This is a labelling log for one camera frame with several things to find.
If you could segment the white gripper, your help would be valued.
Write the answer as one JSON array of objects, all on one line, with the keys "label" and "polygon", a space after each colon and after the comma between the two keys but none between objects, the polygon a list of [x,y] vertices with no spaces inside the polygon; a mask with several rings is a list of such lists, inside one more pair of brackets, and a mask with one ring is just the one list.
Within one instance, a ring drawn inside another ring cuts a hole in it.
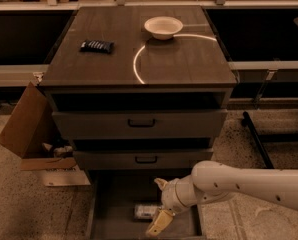
[{"label": "white gripper", "polygon": [[174,214],[187,211],[190,207],[200,204],[203,199],[203,193],[194,186],[191,176],[171,181],[155,178],[154,182],[162,191],[161,201],[164,209],[157,209],[146,230],[148,237],[158,236],[171,224]]}]

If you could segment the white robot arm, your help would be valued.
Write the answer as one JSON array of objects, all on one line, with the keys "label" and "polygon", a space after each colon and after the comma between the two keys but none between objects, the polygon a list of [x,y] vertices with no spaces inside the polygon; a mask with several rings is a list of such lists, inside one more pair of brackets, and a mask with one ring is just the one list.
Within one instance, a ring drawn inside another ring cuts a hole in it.
[{"label": "white robot arm", "polygon": [[183,178],[157,178],[161,190],[159,207],[146,230],[156,237],[174,217],[194,205],[222,202],[235,192],[298,211],[298,170],[242,169],[215,161],[197,163]]}]

